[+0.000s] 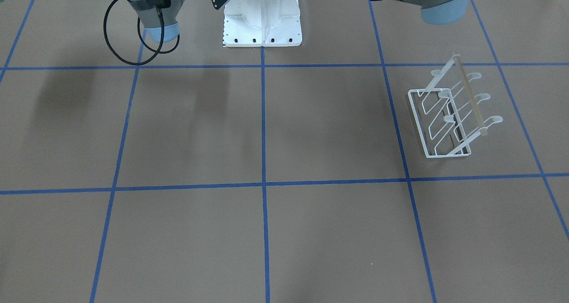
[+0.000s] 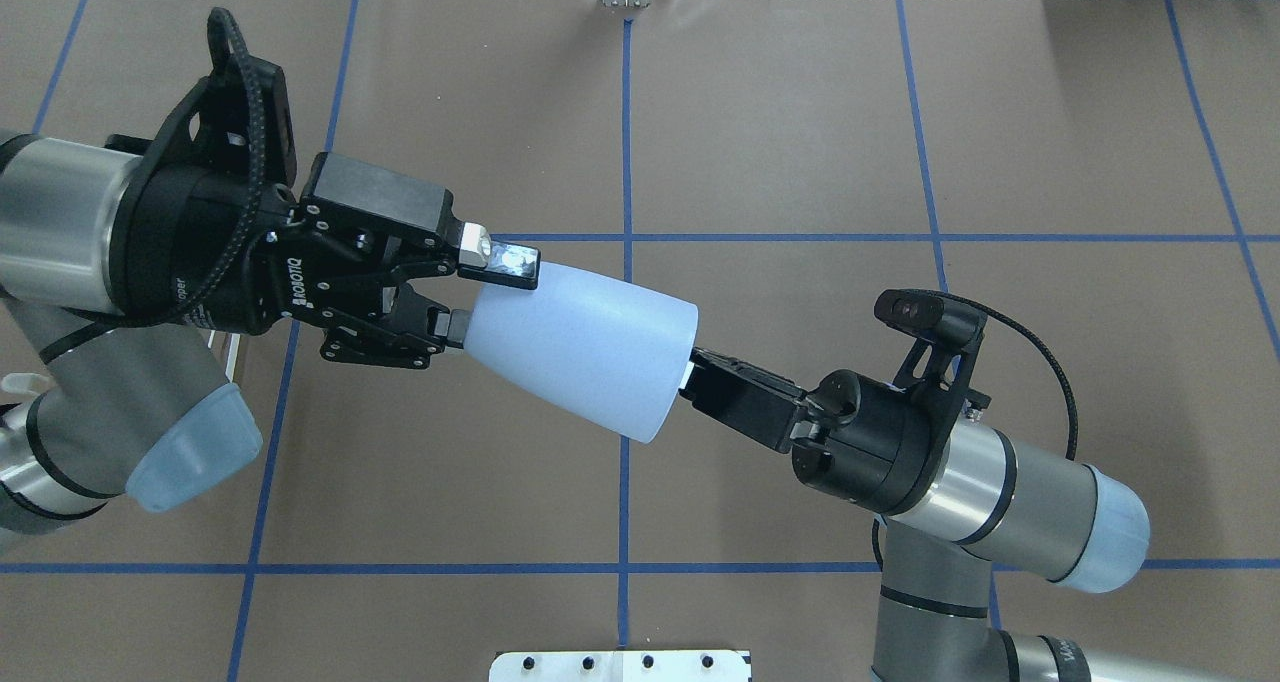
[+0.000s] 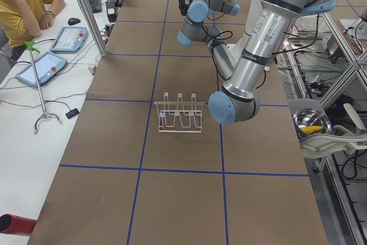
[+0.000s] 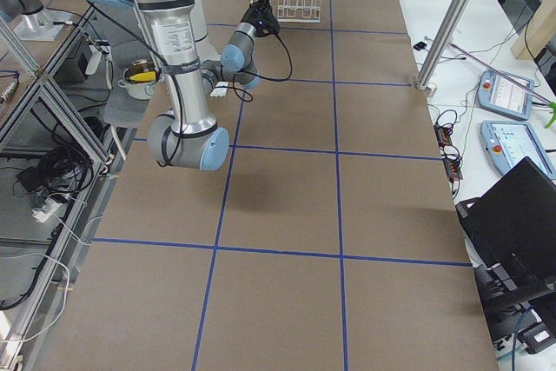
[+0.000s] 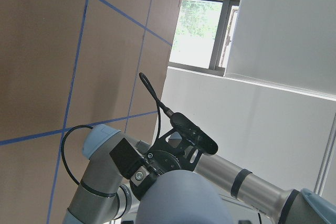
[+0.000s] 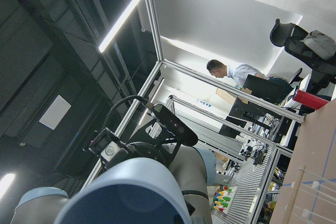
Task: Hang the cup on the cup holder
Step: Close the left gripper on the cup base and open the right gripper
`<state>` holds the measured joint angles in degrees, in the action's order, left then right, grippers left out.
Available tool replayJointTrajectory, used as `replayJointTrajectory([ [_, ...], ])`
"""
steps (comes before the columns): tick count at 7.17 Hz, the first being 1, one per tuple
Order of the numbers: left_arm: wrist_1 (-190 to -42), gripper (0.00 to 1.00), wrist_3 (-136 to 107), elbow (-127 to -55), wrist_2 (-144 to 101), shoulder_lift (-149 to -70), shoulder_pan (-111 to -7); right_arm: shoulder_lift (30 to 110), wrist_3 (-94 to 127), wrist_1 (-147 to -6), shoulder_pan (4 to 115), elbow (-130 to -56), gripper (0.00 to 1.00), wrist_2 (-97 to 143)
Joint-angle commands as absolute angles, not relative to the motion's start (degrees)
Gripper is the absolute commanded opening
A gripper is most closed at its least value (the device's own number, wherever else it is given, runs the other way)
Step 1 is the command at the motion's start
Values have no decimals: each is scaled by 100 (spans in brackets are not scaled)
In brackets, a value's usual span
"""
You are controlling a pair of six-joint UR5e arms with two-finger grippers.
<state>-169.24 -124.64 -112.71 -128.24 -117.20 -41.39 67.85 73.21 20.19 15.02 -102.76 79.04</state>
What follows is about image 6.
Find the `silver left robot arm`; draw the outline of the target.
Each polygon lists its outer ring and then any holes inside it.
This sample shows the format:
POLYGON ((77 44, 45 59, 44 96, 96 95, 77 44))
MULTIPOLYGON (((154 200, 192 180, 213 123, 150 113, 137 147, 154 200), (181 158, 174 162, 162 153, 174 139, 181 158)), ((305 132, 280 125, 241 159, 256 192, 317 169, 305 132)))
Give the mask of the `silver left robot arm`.
POLYGON ((91 142, 106 171, 69 197, 55 187, 26 192, 12 223, 211 223, 207 186, 215 157, 193 132, 175 146, 151 137, 123 143, 109 129, 91 142))

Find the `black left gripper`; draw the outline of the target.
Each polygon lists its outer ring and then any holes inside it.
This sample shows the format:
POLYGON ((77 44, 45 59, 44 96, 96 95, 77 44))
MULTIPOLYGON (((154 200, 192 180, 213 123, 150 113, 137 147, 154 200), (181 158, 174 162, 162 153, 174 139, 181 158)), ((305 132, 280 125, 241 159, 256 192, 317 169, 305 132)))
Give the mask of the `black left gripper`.
POLYGON ((90 151, 100 160, 102 169, 135 157, 151 158, 169 168, 181 142, 155 119, 133 133, 127 143, 122 142, 109 128, 93 131, 84 143, 83 150, 90 151))

